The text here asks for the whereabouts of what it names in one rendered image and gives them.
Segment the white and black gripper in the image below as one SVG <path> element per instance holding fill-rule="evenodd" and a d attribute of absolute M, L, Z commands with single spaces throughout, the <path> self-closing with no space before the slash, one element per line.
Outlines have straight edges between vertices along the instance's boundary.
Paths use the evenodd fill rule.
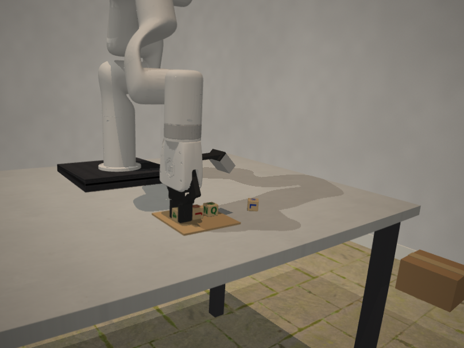
<path fill-rule="evenodd" d="M 170 218 L 172 208 L 178 207 L 178 222 L 192 221 L 192 204 L 201 196 L 202 178 L 201 138 L 176 140 L 164 137 L 160 157 L 160 181 L 169 191 Z M 189 193 L 185 196 L 187 192 Z"/>

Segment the brown flat mat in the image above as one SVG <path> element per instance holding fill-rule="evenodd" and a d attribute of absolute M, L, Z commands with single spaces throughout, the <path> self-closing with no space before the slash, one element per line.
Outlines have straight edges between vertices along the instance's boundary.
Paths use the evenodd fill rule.
<path fill-rule="evenodd" d="M 152 213 L 152 215 L 160 221 L 164 222 L 169 227 L 179 232 L 180 234 L 182 234 L 183 236 L 241 224 L 239 221 L 221 212 L 218 212 L 217 216 L 208 217 L 206 215 L 203 215 L 202 219 L 196 219 L 184 223 L 177 223 L 172 218 L 170 218 L 169 210 L 162 212 L 154 212 Z"/>

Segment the wooden letter block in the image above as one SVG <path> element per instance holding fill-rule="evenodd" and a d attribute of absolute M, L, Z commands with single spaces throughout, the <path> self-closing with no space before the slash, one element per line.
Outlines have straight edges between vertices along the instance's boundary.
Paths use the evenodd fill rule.
<path fill-rule="evenodd" d="M 257 198 L 248 198 L 248 211 L 258 211 Z"/>
<path fill-rule="evenodd" d="M 178 207 L 172 208 L 172 219 L 178 223 Z"/>
<path fill-rule="evenodd" d="M 211 217 L 218 215 L 218 204 L 214 202 L 203 203 L 203 214 Z"/>
<path fill-rule="evenodd" d="M 202 218 L 203 218 L 203 207 L 198 204 L 192 205 L 192 219 L 196 220 L 196 219 L 202 219 Z"/>

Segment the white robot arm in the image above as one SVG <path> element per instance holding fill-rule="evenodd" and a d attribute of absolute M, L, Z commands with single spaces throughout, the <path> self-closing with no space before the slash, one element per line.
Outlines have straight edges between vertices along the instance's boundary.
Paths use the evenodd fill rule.
<path fill-rule="evenodd" d="M 191 2 L 110 0 L 107 49 L 125 58 L 106 61 L 98 70 L 103 126 L 103 163 L 98 165 L 99 170 L 141 168 L 136 162 L 135 109 L 126 94 L 138 104 L 164 105 L 165 138 L 201 138 L 202 74 L 160 68 L 163 39 L 177 28 L 174 6 L 186 7 Z"/>

